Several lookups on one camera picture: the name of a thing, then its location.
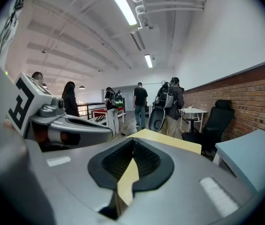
woman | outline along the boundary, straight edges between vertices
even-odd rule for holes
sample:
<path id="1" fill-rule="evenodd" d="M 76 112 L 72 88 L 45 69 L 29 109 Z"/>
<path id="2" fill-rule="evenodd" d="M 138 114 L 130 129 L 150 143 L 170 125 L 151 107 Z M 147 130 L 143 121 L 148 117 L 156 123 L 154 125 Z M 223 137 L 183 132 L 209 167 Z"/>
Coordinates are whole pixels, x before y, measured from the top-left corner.
<path id="1" fill-rule="evenodd" d="M 68 82 L 63 90 L 62 99 L 64 102 L 64 107 L 68 115 L 73 115 L 79 117 L 79 111 L 75 98 L 75 84 L 73 82 Z"/>
<path id="2" fill-rule="evenodd" d="M 118 134 L 120 132 L 120 125 L 118 120 L 118 107 L 113 105 L 112 100 L 114 100 L 115 92 L 110 87 L 106 88 L 105 94 L 105 106 L 107 109 L 107 119 L 110 129 L 114 134 Z"/>

black t-shirt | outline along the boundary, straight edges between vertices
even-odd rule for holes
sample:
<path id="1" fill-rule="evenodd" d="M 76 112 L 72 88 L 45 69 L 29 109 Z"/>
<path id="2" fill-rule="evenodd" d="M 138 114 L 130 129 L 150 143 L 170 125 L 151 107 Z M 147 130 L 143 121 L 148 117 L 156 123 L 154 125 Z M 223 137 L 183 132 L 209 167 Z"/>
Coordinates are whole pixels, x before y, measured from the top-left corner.
<path id="1" fill-rule="evenodd" d="M 105 98 L 109 99 L 109 101 L 107 102 L 107 106 L 106 106 L 107 110 L 112 109 L 112 108 L 118 108 L 118 107 L 112 105 L 112 102 L 111 102 L 112 97 L 113 97 L 113 94 L 111 92 L 107 91 L 105 94 Z"/>
<path id="2" fill-rule="evenodd" d="M 68 115 L 79 117 L 79 111 L 74 93 L 68 93 L 64 98 L 63 103 L 64 103 L 64 108 L 66 109 L 66 113 Z"/>
<path id="3" fill-rule="evenodd" d="M 136 105 L 145 106 L 145 98 L 148 97 L 145 88 L 134 88 L 134 96 L 136 96 Z"/>

brick wall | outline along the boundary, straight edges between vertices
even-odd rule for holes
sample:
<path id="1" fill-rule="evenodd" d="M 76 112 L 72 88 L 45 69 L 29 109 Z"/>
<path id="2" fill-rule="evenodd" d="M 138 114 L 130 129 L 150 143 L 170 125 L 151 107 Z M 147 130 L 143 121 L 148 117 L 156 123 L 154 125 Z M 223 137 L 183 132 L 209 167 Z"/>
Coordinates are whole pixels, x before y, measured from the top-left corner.
<path id="1" fill-rule="evenodd" d="M 232 100 L 235 118 L 222 140 L 240 137 L 256 129 L 265 130 L 265 65 L 184 92 L 184 107 L 193 105 L 210 112 L 218 99 Z M 204 115 L 206 123 L 209 113 Z"/>

ceiling light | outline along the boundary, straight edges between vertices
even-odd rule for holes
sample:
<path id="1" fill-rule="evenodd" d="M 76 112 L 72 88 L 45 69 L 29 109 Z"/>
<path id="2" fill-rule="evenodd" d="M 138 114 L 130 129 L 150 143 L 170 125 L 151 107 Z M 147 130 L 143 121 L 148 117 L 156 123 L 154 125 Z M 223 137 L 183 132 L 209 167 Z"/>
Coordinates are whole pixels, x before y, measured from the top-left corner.
<path id="1" fill-rule="evenodd" d="M 151 62 L 150 55 L 149 55 L 149 54 L 146 54 L 146 55 L 145 55 L 145 58 L 146 58 L 146 61 L 147 61 L 148 67 L 149 67 L 149 68 L 152 68 L 152 62 Z"/>
<path id="2" fill-rule="evenodd" d="M 127 19 L 127 22 L 129 23 L 129 25 L 135 25 L 137 22 L 136 22 L 136 19 L 127 3 L 126 0 L 114 0 L 119 8 L 121 9 L 122 13 L 124 14 L 124 16 L 126 17 Z"/>

chair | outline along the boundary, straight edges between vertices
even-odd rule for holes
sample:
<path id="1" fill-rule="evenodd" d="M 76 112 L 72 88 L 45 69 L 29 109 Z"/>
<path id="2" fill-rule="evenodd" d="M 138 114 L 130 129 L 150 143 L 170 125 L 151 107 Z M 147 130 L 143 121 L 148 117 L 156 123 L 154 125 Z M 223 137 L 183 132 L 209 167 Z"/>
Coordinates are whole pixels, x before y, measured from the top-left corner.
<path id="1" fill-rule="evenodd" d="M 202 133 L 194 133 L 194 121 L 197 118 L 186 118 L 185 120 L 191 122 L 191 132 L 183 133 L 183 140 L 201 144 L 205 155 L 206 151 L 211 152 L 215 144 L 221 142 L 224 130 L 234 117 L 235 111 L 230 108 L 230 105 L 231 100 L 216 101 Z"/>

